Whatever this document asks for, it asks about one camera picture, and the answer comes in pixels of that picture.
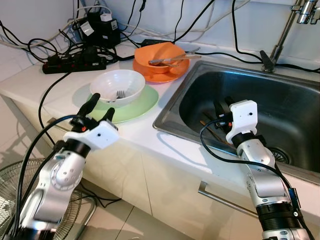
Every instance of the stainless steel sink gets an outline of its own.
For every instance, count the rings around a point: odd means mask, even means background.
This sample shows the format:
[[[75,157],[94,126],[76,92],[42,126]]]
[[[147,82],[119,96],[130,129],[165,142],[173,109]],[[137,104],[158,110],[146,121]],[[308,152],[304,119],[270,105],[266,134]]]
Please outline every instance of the stainless steel sink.
[[[320,184],[320,85],[318,82],[198,61],[154,122],[154,127],[200,142],[203,125],[216,118],[214,102],[228,110],[225,97],[253,100],[258,106],[258,134],[288,174]],[[222,129],[211,129],[226,139]],[[209,131],[212,147],[236,150]]]

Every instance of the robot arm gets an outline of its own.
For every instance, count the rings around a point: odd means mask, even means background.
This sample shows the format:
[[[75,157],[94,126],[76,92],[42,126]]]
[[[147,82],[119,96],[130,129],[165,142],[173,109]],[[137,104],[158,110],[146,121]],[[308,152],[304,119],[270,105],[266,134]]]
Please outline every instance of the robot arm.
[[[234,144],[243,161],[262,163],[275,168],[275,157],[255,136],[258,123],[257,104],[245,100],[230,105],[232,129],[226,140]],[[296,193],[288,189],[278,174],[256,165],[244,164],[247,189],[261,223],[264,240],[310,240]]]
[[[110,122],[114,108],[110,108],[100,121],[87,116],[99,97],[98,93],[94,94],[80,108],[79,117],[70,122],[72,130],[63,137],[63,148],[40,171],[38,185],[21,211],[15,240],[52,240],[71,194],[82,178],[88,153],[104,149],[118,140],[118,129]]]

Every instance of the white cabinet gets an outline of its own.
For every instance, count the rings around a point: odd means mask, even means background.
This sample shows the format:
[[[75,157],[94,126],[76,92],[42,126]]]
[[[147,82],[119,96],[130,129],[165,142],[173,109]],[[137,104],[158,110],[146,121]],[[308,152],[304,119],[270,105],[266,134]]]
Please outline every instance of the white cabinet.
[[[15,101],[15,104],[31,124],[40,131],[38,109],[17,101]],[[46,125],[51,116],[46,114],[44,110],[42,112],[42,121]],[[64,128],[71,128],[67,123],[59,123],[59,125]],[[65,132],[57,128],[51,128],[49,134],[54,141],[57,141],[63,138]],[[141,153],[132,148],[129,143],[120,139],[103,150],[90,152],[86,158],[83,177],[151,214]]]
[[[200,177],[154,156],[143,154],[142,160],[155,218],[196,240],[262,239],[257,218],[199,194]],[[221,192],[221,186],[207,188]]]

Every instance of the sink drain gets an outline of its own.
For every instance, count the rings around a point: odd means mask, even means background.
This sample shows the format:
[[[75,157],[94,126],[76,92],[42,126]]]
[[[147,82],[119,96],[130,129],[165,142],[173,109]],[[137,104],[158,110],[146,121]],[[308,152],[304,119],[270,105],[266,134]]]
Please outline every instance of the sink drain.
[[[290,161],[288,155],[284,151],[282,151],[278,148],[275,148],[275,147],[269,147],[268,149],[272,152],[276,161],[284,163],[284,164],[290,164],[291,161]]]

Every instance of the white countertop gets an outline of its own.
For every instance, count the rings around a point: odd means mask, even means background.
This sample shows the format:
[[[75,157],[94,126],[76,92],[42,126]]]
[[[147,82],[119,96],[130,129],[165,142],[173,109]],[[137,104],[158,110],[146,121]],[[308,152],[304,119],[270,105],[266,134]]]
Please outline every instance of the white countertop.
[[[120,56],[129,56],[134,53],[134,48],[121,44],[117,47]],[[225,57],[203,57],[203,60],[260,70],[260,64],[250,65]],[[132,60],[117,62],[107,66],[106,70],[74,72],[59,82],[46,97],[43,108],[53,117],[75,114],[79,107],[85,103],[90,94],[89,85],[92,80],[105,71],[116,69],[132,69]],[[299,70],[278,69],[277,73],[318,81],[319,75]],[[20,73],[0,82],[0,94],[15,101],[38,109],[41,97],[46,89],[63,74],[42,73],[40,65],[31,66]],[[159,93],[159,101],[148,113],[134,120],[117,124],[120,137],[130,142],[137,148],[151,153],[165,156],[170,162],[188,172],[200,176],[204,180],[220,183],[231,191],[249,196],[245,185],[245,176],[239,165],[222,162],[213,158],[198,143],[158,131],[153,128],[153,122],[165,107],[173,93],[179,87],[186,75],[178,80],[168,83],[147,83]],[[230,155],[221,153],[222,157]],[[310,216],[310,221],[320,226],[320,187],[286,176],[291,185],[297,188],[302,210]]]

